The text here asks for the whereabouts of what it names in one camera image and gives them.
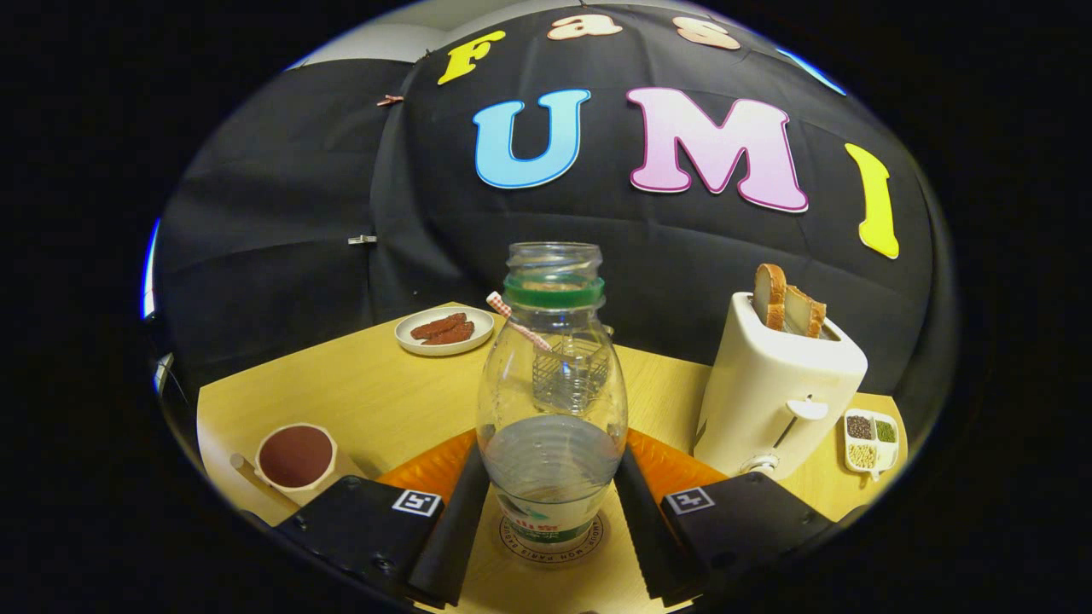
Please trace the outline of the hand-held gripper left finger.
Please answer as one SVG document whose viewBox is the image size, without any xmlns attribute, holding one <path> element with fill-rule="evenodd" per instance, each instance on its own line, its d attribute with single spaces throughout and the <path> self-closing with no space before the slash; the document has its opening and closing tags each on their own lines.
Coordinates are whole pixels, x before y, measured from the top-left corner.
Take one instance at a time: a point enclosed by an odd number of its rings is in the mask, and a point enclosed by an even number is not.
<svg viewBox="0 0 1092 614">
<path fill-rule="evenodd" d="M 379 479 L 339 479 L 273 536 L 352 582 L 399 601 L 459 602 L 489 489 L 476 430 Z"/>
</svg>

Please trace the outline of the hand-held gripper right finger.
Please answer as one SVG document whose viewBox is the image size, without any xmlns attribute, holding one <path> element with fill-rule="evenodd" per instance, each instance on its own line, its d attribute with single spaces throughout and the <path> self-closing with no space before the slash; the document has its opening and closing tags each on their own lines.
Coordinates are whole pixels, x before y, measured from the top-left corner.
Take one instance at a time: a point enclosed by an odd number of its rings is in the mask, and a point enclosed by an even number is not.
<svg viewBox="0 0 1092 614">
<path fill-rule="evenodd" d="M 648 594 L 707 606 L 770 589 L 834 524 L 774 479 L 726 477 L 638 429 L 613 479 Z"/>
</svg>

